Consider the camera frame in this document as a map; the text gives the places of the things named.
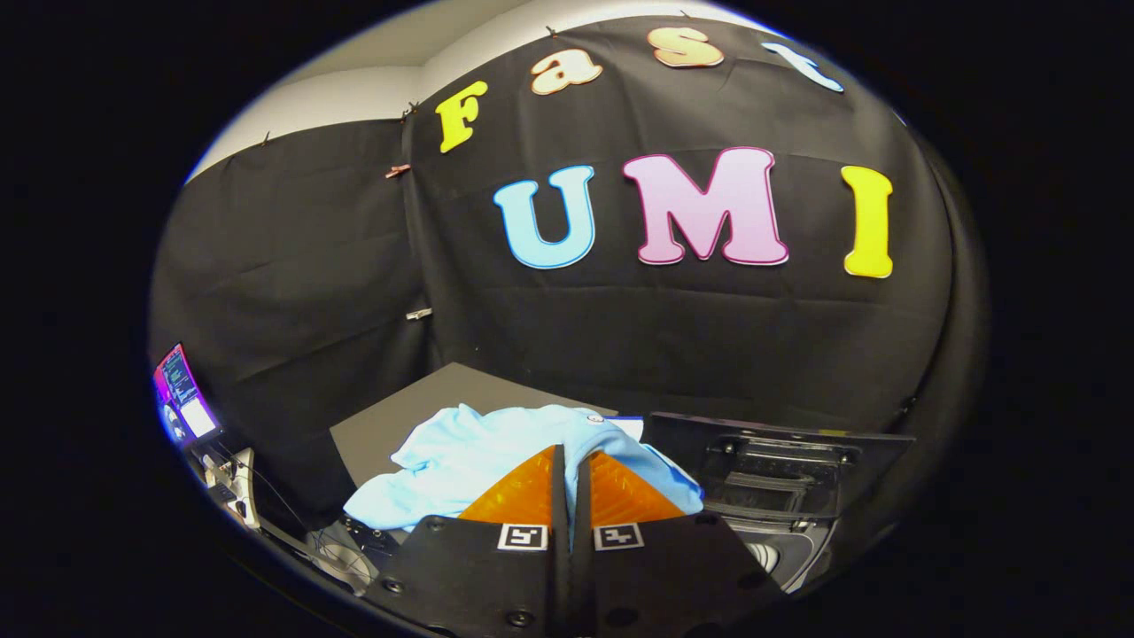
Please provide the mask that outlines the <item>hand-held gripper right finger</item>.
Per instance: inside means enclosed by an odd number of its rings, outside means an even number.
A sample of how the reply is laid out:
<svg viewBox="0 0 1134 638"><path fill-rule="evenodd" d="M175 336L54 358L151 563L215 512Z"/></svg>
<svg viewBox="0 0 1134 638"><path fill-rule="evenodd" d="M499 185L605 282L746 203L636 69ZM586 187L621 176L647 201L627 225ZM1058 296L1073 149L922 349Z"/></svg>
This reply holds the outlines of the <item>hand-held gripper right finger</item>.
<svg viewBox="0 0 1134 638"><path fill-rule="evenodd" d="M575 637L729 637L788 601L733 526L684 514L604 452L579 463Z"/></svg>

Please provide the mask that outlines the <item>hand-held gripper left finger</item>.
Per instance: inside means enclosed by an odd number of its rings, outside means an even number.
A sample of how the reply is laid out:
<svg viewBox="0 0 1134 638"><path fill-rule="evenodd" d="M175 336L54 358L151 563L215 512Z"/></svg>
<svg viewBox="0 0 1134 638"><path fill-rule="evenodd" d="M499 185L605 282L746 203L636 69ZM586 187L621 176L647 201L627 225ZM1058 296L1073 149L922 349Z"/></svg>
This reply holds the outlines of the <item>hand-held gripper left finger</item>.
<svg viewBox="0 0 1134 638"><path fill-rule="evenodd" d="M460 517L422 517L364 599L420 635L559 635L570 554L562 470L562 446L547 446Z"/></svg>

